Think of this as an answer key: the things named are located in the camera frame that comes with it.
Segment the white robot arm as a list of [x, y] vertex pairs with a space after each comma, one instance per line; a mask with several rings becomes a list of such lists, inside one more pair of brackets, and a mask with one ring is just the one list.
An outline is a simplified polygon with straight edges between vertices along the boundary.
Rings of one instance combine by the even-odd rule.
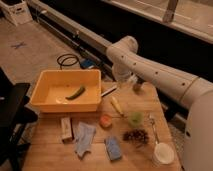
[[125, 36], [106, 49], [117, 80], [134, 73], [188, 110], [182, 168], [184, 171], [213, 171], [213, 82], [154, 62], [137, 54], [138, 43]]

